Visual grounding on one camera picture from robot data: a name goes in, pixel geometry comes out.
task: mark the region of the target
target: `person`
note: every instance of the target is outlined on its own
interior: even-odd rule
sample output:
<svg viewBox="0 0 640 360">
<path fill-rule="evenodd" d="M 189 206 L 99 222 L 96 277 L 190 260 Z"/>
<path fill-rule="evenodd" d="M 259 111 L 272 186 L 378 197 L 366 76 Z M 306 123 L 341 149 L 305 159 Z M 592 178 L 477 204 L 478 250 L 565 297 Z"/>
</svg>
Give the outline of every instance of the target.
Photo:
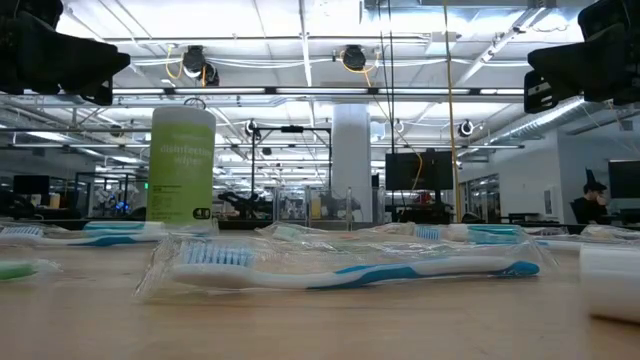
<svg viewBox="0 0 640 360">
<path fill-rule="evenodd" d="M 603 216 L 607 215 L 607 200 L 603 192 L 607 187 L 594 181 L 588 182 L 582 190 L 584 195 L 571 204 L 578 224 L 606 224 Z"/>
</svg>

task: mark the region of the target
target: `black monitor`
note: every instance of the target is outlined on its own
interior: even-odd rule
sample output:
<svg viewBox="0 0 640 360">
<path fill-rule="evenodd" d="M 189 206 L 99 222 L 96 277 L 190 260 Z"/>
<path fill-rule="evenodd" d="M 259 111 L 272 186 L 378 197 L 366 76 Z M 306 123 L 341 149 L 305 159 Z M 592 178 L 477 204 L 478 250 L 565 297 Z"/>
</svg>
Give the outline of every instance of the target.
<svg viewBox="0 0 640 360">
<path fill-rule="evenodd" d="M 422 157 L 422 170 L 414 188 L 420 159 L 415 153 L 387 154 L 385 158 L 385 187 L 387 190 L 451 190 L 453 167 L 450 151 L 427 151 Z"/>
<path fill-rule="evenodd" d="M 612 199 L 640 198 L 640 161 L 610 161 L 609 187 Z"/>
<path fill-rule="evenodd" d="M 49 194 L 49 176 L 14 175 L 13 192 L 21 195 Z"/>
</svg>

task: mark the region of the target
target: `white column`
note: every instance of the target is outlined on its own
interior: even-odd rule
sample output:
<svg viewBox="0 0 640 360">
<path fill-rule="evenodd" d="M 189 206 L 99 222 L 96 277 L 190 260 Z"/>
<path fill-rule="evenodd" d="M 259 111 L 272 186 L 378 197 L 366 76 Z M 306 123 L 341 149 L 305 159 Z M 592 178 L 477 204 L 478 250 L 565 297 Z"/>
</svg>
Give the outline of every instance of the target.
<svg viewBox="0 0 640 360">
<path fill-rule="evenodd" d="M 354 210 L 355 221 L 371 221 L 371 134 L 367 104 L 338 104 L 333 107 L 332 188 L 334 196 L 352 189 L 352 198 L 360 204 Z"/>
</svg>

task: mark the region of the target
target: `ceiling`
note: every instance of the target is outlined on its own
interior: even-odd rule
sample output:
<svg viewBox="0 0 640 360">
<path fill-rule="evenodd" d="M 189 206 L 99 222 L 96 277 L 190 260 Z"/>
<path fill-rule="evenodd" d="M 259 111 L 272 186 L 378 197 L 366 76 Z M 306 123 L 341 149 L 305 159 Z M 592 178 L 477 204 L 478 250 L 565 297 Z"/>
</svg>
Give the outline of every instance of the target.
<svg viewBox="0 0 640 360">
<path fill-rule="evenodd" d="M 206 47 L 206 56 L 216 66 L 223 87 L 366 88 L 369 85 L 365 76 L 347 71 L 339 59 L 346 45 L 357 44 L 367 57 L 367 67 L 372 67 L 368 73 L 371 86 L 445 89 L 449 85 L 445 61 L 448 39 L 454 88 L 512 89 L 512 93 L 505 96 L 454 98 L 454 124 L 470 120 L 476 126 L 482 125 L 472 138 L 456 140 L 468 144 L 523 117 L 522 95 L 518 91 L 524 75 L 531 70 L 526 62 L 527 54 L 539 48 L 582 41 L 576 17 L 591 1 L 557 1 L 559 8 L 527 9 L 525 0 L 452 0 L 447 9 L 448 33 L 442 7 L 420 3 L 418 0 L 391 1 L 389 21 L 387 1 L 381 2 L 381 16 L 378 16 L 376 6 L 372 5 L 375 1 L 371 0 L 69 0 L 65 1 L 66 10 L 57 31 L 111 43 L 130 54 L 132 65 L 114 78 L 119 88 L 199 86 L 185 75 L 173 79 L 167 72 L 168 69 L 173 75 L 179 73 L 181 54 L 186 46 L 194 44 Z M 29 121 L 29 126 L 46 129 L 69 126 L 75 117 L 76 122 L 82 121 L 86 128 L 107 129 L 114 125 L 148 128 L 156 107 L 182 103 L 185 98 L 116 96 L 115 105 L 120 106 L 101 109 L 54 97 L 3 96 L 0 102 L 4 102 L 6 110 L 19 105 L 49 121 L 23 113 L 5 117 L 5 121 L 0 119 L 0 122 L 7 127 L 24 127 Z M 264 126 L 330 127 L 333 106 L 345 101 L 367 103 L 373 121 L 385 122 L 388 112 L 386 96 L 345 99 L 331 95 L 243 95 L 240 98 L 203 97 L 218 118 L 217 145 L 240 143 L 242 139 L 238 135 L 242 135 L 244 124 L 250 120 Z M 395 118 L 402 123 L 399 128 L 410 143 L 449 143 L 446 92 L 437 96 L 398 95 Z M 388 122 L 386 134 L 378 143 L 390 142 Z M 81 140 L 78 135 L 68 136 L 77 142 L 101 144 L 144 144 L 148 140 L 143 133 L 127 133 L 120 138 L 108 133 L 84 133 Z M 27 134 L 19 140 L 57 141 Z M 306 133 L 305 138 L 274 133 L 269 141 L 319 144 L 312 134 Z M 146 154 L 139 149 L 126 150 L 127 154 L 118 149 L 93 151 L 94 154 L 87 155 L 95 156 L 96 161 L 102 161 L 103 155 L 126 155 L 140 159 L 141 164 L 146 160 Z M 384 159 L 386 151 L 372 149 L 372 159 Z M 247 158 L 247 152 L 245 149 L 216 150 L 216 165 L 246 166 L 242 160 Z M 322 148 L 274 149 L 269 158 L 309 160 L 326 159 L 327 155 Z M 113 165 L 124 164 L 113 158 L 110 161 Z M 315 166 L 305 171 L 309 172 L 305 173 L 307 176 L 317 175 Z"/>
</svg>

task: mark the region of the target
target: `table surface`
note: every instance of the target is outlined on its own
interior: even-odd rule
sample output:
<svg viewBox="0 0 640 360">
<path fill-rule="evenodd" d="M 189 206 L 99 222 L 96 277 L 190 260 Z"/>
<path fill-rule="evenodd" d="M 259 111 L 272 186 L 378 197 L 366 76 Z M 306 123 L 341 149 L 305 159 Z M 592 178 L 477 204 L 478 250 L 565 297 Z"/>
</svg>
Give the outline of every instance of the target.
<svg viewBox="0 0 640 360">
<path fill-rule="evenodd" d="M 554 278 L 426 280 L 140 304 L 152 246 L 46 248 L 3 283 L 3 359 L 632 359 L 640 326 L 591 319 L 577 258 Z"/>
</svg>

